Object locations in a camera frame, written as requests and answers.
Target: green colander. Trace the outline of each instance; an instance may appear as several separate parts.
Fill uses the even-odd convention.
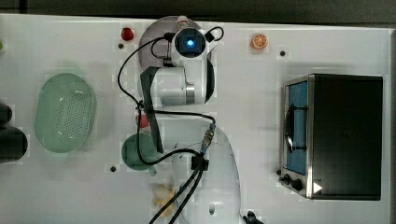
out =
[[[96,111],[93,90],[81,77],[60,74],[40,91],[35,113],[35,136],[52,152],[80,147],[89,136]]]

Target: toaster oven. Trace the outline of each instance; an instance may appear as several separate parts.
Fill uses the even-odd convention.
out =
[[[308,199],[381,195],[382,77],[312,74],[284,85],[279,181]]]

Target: wire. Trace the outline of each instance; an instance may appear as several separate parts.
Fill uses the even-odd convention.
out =
[[[190,178],[187,180],[187,182],[180,188],[180,190],[175,194],[156,214],[155,216],[151,219],[149,224],[154,223],[154,221],[163,213],[163,211],[166,210],[169,205],[171,205],[183,192],[186,190],[187,186],[192,182],[192,180],[195,178],[195,176],[198,174],[199,171],[202,170],[202,163],[198,164],[197,168],[194,170],[194,173],[190,176]]]
[[[158,58],[158,59],[169,60],[169,57],[168,57],[168,56],[158,56],[156,53],[154,53],[154,46],[155,46],[160,40],[163,40],[163,39],[165,39],[165,37],[161,37],[161,39],[156,40],[156,41],[154,41],[154,42],[152,43],[152,45],[151,45],[151,54],[152,54],[152,56],[154,56],[154,57],[156,57],[156,58]]]
[[[177,153],[191,153],[194,154],[195,156],[199,156],[199,152],[192,150],[192,149],[188,149],[188,148],[182,148],[182,149],[178,149],[175,151],[172,151],[166,155],[164,155],[163,157],[159,158],[156,161],[145,161],[145,159],[143,159],[142,156],[142,152],[140,150],[140,121],[142,119],[142,111],[140,108],[137,109],[138,112],[138,119],[137,119],[137,137],[136,137],[136,145],[137,145],[137,156],[139,157],[139,160],[142,161],[143,164],[145,165],[155,165],[157,163],[160,163],[161,161],[164,161],[166,158],[169,158]]]
[[[210,32],[212,32],[212,31],[214,31],[214,30],[221,30],[221,36],[220,36],[219,38],[217,38],[217,39],[214,39],[214,41],[219,41],[219,40],[221,40],[221,39],[224,37],[224,30],[223,30],[223,28],[220,27],[220,26],[215,26],[215,27],[213,27],[212,29],[208,30],[206,33],[210,33]]]
[[[152,43],[152,42],[154,42],[154,41],[156,41],[156,40],[158,40],[158,39],[162,39],[162,38],[163,38],[163,37],[157,37],[157,38],[155,38],[155,39],[150,40],[150,41],[147,42],[146,44],[140,46],[139,48],[137,48],[134,52],[132,52],[131,55],[128,56],[128,58],[126,58],[125,62],[122,64],[122,66],[121,66],[121,68],[120,68],[120,71],[119,71],[119,74],[118,74],[118,77],[117,77],[117,81],[118,81],[118,83],[119,83],[119,87],[120,87],[120,89],[121,89],[127,96],[131,97],[137,105],[142,105],[142,103],[141,103],[141,102],[138,102],[138,101],[136,100],[136,98],[134,98],[134,96],[132,96],[131,93],[129,93],[127,90],[125,90],[125,89],[121,86],[121,83],[120,83],[120,76],[121,76],[121,73],[122,73],[122,69],[124,68],[125,64],[127,64],[128,61],[132,58],[132,56],[134,56],[139,50],[141,50],[141,49],[144,48],[145,46],[149,45],[150,43]]]
[[[171,114],[171,115],[187,115],[187,116],[196,116],[205,119],[211,119],[213,123],[216,124],[215,118],[205,114],[193,113],[193,112],[176,112],[176,111],[164,111],[164,110],[153,110],[157,114]]]
[[[217,28],[217,27],[214,27],[214,28],[211,29],[210,31],[212,31],[212,30],[214,30],[214,29],[221,29],[221,31],[222,31],[221,37],[218,38],[218,39],[215,39],[215,40],[218,41],[218,40],[222,39],[223,34],[224,34],[224,31],[222,30],[222,28],[221,28],[221,27],[218,27],[218,28]],[[122,73],[122,69],[124,68],[125,64],[127,64],[128,61],[129,61],[139,50],[141,50],[141,49],[144,48],[145,46],[149,45],[150,43],[153,43],[153,44],[151,45],[151,53],[152,53],[152,54],[154,55],[154,57],[155,57],[156,55],[153,53],[153,46],[154,46],[158,41],[160,41],[160,40],[162,40],[162,39],[165,39],[165,38],[164,38],[164,37],[157,37],[157,38],[155,38],[155,39],[152,39],[152,40],[150,40],[149,42],[147,42],[147,43],[143,44],[142,46],[140,46],[139,48],[137,48],[134,52],[132,52],[132,53],[128,56],[128,58],[125,60],[125,62],[122,64],[122,66],[120,67],[120,71],[119,71],[118,76],[117,76],[117,81],[118,81],[118,84],[119,84],[120,89],[121,89],[127,96],[131,97],[131,98],[134,100],[134,102],[137,104],[137,107],[136,107],[136,109],[137,109],[137,111],[138,111],[137,137],[136,137],[137,155],[138,155],[138,157],[139,157],[139,160],[141,160],[142,163],[145,164],[145,165],[154,165],[154,164],[157,164],[157,163],[159,163],[159,162],[165,160],[166,158],[169,158],[169,157],[171,157],[172,155],[175,155],[175,154],[177,154],[177,153],[192,153],[192,154],[194,154],[194,155],[197,156],[197,157],[203,157],[203,156],[204,156],[203,154],[200,154],[200,153],[198,153],[198,152],[195,151],[195,150],[188,149],[188,148],[182,148],[182,149],[178,149],[178,150],[172,151],[172,152],[166,154],[165,156],[159,158],[159,159],[156,160],[156,161],[145,161],[145,160],[143,159],[143,157],[142,157],[142,154],[141,154],[141,151],[140,151],[140,123],[141,123],[141,119],[142,119],[142,108],[144,107],[143,101],[140,101],[140,102],[137,101],[136,98],[134,98],[134,97],[132,96],[131,93],[129,93],[127,90],[125,90],[125,89],[121,86],[121,84],[120,84],[120,75],[121,75],[121,73]],[[211,119],[212,122],[213,122],[213,124],[216,123],[216,120],[215,120],[213,117],[208,116],[208,115],[204,115],[204,114],[199,114],[199,113],[192,113],[192,112],[171,112],[171,111],[161,111],[161,110],[160,110],[160,111],[155,111],[155,110],[154,110],[154,112],[159,113],[159,114],[173,114],[173,115],[198,116],[198,117],[202,117],[202,118],[206,118],[206,119]],[[182,204],[181,204],[180,207],[177,209],[176,213],[173,215],[171,221],[169,222],[169,223],[174,223],[175,220],[177,219],[178,215],[181,213],[182,209],[184,208],[184,206],[187,204],[187,202],[188,202],[188,200],[190,199],[191,195],[193,194],[193,192],[194,192],[195,189],[197,188],[197,186],[198,186],[198,184],[199,184],[199,181],[200,181],[201,178],[202,178],[203,172],[204,172],[204,169],[203,169],[203,166],[202,166],[202,160],[200,160],[200,163],[199,163],[198,166],[195,168],[194,172],[192,173],[192,175],[190,176],[190,178],[188,179],[188,181],[180,188],[180,190],[177,192],[177,194],[175,194],[174,197],[172,197],[172,199],[169,200],[169,202],[168,202],[166,205],[164,205],[164,206],[160,209],[160,211],[157,212],[157,214],[151,219],[151,221],[150,221],[149,224],[154,223],[154,221],[163,213],[163,211],[164,211],[171,203],[173,203],[173,202],[184,192],[184,190],[187,188],[187,186],[192,182],[192,180],[193,180],[193,179],[195,178],[195,176],[198,174],[198,177],[197,177],[197,179],[195,180],[194,185],[192,186],[191,190],[189,191],[189,194],[188,194],[188,195],[186,196],[186,198],[183,200]]]
[[[172,216],[172,219],[169,221],[169,224],[173,224],[178,215],[180,215],[181,211],[183,210],[184,206],[186,206],[187,202],[189,201],[190,197],[192,196],[192,194],[195,192],[195,189],[198,187],[198,184],[202,178],[202,174],[204,173],[204,167],[202,166],[202,161],[201,161],[201,167],[200,167],[200,173],[198,174],[197,179],[194,182],[194,185],[192,186],[192,188],[189,191],[189,194],[186,196],[186,198],[183,200],[183,202],[181,203],[181,205],[178,207],[178,209],[176,210],[175,214]]]

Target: white table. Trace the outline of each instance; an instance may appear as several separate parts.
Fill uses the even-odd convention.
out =
[[[150,187],[166,179],[127,169],[123,141],[135,133],[134,104],[116,74],[152,20],[0,15],[0,101],[11,105],[11,125],[28,136],[26,155],[0,165],[1,223],[148,223],[156,208]],[[174,110],[210,112],[231,140],[241,180],[241,212],[266,224],[389,223],[390,34],[388,29],[200,22],[221,25],[214,53],[216,91],[207,105]],[[118,49],[120,29],[136,38]],[[269,45],[253,54],[248,42],[263,33]],[[286,56],[279,56],[281,50]],[[95,127],[83,147],[59,156],[34,134],[38,93],[62,72],[85,78],[98,100]],[[122,79],[134,91],[137,57]],[[280,92],[285,80],[310,73],[381,75],[384,83],[382,195],[379,202],[307,201],[280,186]],[[109,172],[115,165],[118,171]],[[161,166],[157,168],[161,175]]]

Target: oven knob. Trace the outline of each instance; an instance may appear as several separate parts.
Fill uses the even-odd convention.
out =
[[[289,175],[285,174],[285,175],[283,175],[283,177],[280,177],[279,180],[283,181],[284,184],[289,185],[291,178]]]
[[[300,191],[303,188],[303,183],[301,182],[301,180],[299,178],[297,178],[295,180],[291,180],[290,184],[291,184],[291,187],[296,189],[297,191]]]

